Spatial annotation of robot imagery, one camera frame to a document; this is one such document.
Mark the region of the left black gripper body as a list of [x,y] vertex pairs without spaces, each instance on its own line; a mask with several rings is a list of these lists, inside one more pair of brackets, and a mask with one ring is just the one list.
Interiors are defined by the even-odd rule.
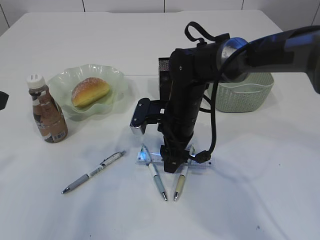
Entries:
[[0,110],[3,110],[6,108],[8,99],[9,99],[9,95],[3,91],[0,91]]

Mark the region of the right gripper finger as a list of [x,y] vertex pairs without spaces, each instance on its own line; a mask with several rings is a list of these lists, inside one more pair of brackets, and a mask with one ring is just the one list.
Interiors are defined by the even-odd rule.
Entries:
[[181,164],[179,161],[164,161],[163,169],[167,173],[175,173]]

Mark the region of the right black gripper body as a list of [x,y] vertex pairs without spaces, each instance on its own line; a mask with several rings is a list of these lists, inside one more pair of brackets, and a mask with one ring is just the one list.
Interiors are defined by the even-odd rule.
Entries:
[[165,163],[185,163],[188,159],[196,159],[186,150],[193,137],[196,120],[196,117],[174,117],[170,114],[159,116],[158,131],[164,139],[160,154]]

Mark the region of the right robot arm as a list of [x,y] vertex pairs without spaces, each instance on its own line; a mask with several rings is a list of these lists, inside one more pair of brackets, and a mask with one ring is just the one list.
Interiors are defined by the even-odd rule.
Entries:
[[200,37],[185,30],[196,42],[193,48],[177,48],[167,58],[167,68],[159,74],[159,95],[164,116],[158,125],[164,144],[160,155],[167,173],[174,173],[189,157],[190,142],[209,84],[211,144],[195,156],[207,162],[214,151],[216,137],[215,103],[219,83],[239,83],[249,73],[305,73],[316,92],[320,90],[320,28],[306,26],[247,42],[228,33],[210,35],[197,22],[190,22]]

